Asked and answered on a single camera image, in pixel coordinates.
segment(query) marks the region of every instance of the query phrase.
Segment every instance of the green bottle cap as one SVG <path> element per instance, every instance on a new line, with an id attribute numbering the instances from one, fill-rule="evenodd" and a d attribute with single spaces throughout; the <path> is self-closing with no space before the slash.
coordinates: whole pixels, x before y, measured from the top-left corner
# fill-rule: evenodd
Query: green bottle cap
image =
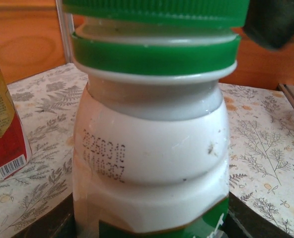
<path id="1" fill-rule="evenodd" d="M 249 0 L 63 0 L 65 12 L 123 21 L 230 28 L 245 23 Z"/>

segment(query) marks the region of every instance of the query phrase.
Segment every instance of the white plastic bottle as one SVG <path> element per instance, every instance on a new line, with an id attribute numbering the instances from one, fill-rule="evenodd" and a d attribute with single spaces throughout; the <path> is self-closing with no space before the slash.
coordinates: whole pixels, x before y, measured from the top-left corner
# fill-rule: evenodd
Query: white plastic bottle
<path id="1" fill-rule="evenodd" d="M 230 28 L 248 1 L 63 3 L 86 16 L 72 35 L 89 77 L 74 130 L 78 237 L 214 238 L 228 200 L 218 80 L 236 68 Z"/>

